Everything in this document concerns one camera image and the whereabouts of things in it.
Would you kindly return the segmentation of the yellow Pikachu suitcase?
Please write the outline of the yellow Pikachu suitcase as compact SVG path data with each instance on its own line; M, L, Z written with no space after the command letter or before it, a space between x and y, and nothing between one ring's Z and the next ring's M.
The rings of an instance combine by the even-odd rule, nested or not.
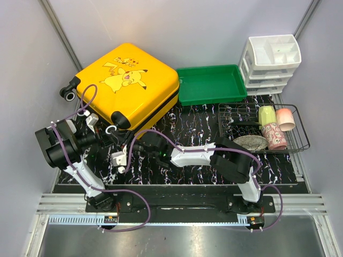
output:
M154 126L176 103L177 72L132 43L123 43L80 72L59 94L84 103L119 130Z

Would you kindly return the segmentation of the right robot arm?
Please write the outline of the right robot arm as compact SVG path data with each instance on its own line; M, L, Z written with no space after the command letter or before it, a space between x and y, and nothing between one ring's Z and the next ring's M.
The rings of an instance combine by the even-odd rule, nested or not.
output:
M163 133L149 129L137 133L132 139L129 161L133 152L146 153L164 167L211 167L224 179L238 185L242 199L234 206L239 213L248 214L262 209L263 193L255 176L261 167L260 161L249 150L227 138L220 137L213 143L186 147L176 145Z

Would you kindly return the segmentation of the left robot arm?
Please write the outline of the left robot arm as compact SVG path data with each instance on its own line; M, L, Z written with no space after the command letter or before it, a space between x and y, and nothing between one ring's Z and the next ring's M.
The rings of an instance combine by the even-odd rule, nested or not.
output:
M115 208L115 196L106 192L103 181L83 158L84 150L98 142L94 133L83 135L73 120L64 119L36 131L35 136L48 165L72 176L84 189L91 207L105 212Z

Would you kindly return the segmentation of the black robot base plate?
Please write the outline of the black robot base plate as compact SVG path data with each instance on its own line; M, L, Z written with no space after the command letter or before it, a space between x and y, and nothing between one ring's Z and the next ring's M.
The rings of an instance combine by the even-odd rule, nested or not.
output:
M131 186L113 193L109 203L84 200L86 212L117 213L120 223L227 223L238 215L275 213L272 197L261 195L249 203L236 185Z

